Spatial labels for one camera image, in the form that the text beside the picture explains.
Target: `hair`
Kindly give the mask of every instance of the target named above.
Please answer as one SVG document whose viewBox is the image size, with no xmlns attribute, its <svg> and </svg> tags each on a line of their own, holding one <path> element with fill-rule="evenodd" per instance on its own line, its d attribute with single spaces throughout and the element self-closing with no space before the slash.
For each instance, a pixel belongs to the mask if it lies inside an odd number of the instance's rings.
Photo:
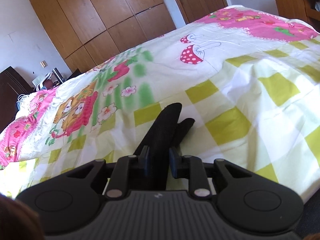
<svg viewBox="0 0 320 240">
<path fill-rule="evenodd" d="M 320 234 L 306 236 L 303 240 L 320 240 Z"/>
<path fill-rule="evenodd" d="M 44 240 L 37 214 L 19 201 L 0 194 L 2 240 Z"/>
</svg>

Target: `bed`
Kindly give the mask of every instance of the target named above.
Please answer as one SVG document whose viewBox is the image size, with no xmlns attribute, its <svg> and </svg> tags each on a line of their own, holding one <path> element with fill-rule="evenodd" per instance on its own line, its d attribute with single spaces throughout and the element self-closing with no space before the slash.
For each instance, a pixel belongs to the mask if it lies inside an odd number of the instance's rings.
<svg viewBox="0 0 320 240">
<path fill-rule="evenodd" d="M 132 154 L 180 102 L 181 120 L 196 120 L 183 155 L 225 158 L 306 202 L 320 185 L 319 60 L 319 33 L 300 20 L 242 6 L 211 13 L 24 98 L 0 134 L 0 192 Z"/>
</svg>

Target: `wooden desk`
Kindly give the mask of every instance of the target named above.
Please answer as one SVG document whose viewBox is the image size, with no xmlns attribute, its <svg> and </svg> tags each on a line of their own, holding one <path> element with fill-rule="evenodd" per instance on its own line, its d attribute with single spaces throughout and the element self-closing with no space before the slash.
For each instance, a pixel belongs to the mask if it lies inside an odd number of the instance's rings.
<svg viewBox="0 0 320 240">
<path fill-rule="evenodd" d="M 276 0 L 279 16 L 300 19 L 320 32 L 320 12 L 315 4 L 320 0 Z"/>
</svg>

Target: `wooden wardrobe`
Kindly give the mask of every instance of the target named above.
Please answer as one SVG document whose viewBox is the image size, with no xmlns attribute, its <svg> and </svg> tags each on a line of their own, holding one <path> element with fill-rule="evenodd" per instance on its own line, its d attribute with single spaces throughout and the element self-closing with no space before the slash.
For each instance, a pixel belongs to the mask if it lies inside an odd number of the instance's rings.
<svg viewBox="0 0 320 240">
<path fill-rule="evenodd" d="M 175 29 L 163 0 L 30 0 L 73 72 Z"/>
</svg>

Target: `green checkered pattern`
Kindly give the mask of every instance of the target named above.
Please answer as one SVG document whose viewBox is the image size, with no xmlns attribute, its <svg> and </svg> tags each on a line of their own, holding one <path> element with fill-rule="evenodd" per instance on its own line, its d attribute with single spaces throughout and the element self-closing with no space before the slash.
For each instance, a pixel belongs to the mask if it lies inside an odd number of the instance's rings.
<svg viewBox="0 0 320 240">
<path fill-rule="evenodd" d="M 181 119 L 196 120 L 183 155 L 225 158 L 306 199 L 320 177 L 319 81 L 320 38 L 227 59 L 205 82 L 132 113 L 118 110 L 98 130 L 42 155 L 24 187 L 132 154 L 161 110 L 180 102 Z"/>
</svg>

